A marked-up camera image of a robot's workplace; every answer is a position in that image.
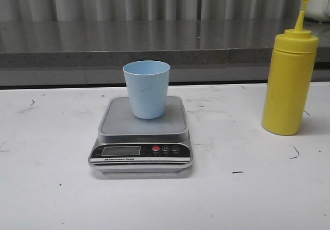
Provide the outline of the yellow squeeze bottle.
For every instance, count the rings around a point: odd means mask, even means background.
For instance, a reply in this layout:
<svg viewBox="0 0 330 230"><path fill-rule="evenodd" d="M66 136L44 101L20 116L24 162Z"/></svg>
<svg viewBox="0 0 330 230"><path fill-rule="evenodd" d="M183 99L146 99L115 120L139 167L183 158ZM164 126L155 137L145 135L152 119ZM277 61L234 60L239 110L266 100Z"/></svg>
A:
<svg viewBox="0 0 330 230"><path fill-rule="evenodd" d="M302 0L295 27L275 37L261 123L277 135L294 135L302 124L319 44L304 29L308 1Z"/></svg>

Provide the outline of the light blue plastic cup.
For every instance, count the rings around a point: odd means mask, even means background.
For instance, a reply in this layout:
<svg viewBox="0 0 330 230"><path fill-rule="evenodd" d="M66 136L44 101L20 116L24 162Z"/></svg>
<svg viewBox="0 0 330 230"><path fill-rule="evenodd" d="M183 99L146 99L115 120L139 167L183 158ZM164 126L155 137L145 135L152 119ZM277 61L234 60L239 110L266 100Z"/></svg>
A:
<svg viewBox="0 0 330 230"><path fill-rule="evenodd" d="M164 114L167 103L170 65L144 60L123 67L133 114L141 119L154 119Z"/></svg>

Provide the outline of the silver digital kitchen scale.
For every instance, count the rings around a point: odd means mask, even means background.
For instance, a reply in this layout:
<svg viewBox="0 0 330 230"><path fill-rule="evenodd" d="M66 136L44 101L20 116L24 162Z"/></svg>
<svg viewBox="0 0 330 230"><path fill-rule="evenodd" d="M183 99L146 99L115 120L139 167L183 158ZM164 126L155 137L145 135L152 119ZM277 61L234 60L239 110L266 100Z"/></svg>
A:
<svg viewBox="0 0 330 230"><path fill-rule="evenodd" d="M193 163L182 99L169 96L165 113L155 119L133 115L127 97L108 103L89 155L103 173L181 172Z"/></svg>

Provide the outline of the white appliance in background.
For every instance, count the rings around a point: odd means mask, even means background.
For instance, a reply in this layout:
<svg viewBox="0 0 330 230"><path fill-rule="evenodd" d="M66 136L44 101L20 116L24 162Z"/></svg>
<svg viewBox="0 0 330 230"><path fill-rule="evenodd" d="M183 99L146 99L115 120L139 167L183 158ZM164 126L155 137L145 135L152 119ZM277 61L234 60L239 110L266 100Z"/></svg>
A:
<svg viewBox="0 0 330 230"><path fill-rule="evenodd" d="M329 0L309 0L305 11L304 18L317 22L329 22Z"/></svg>

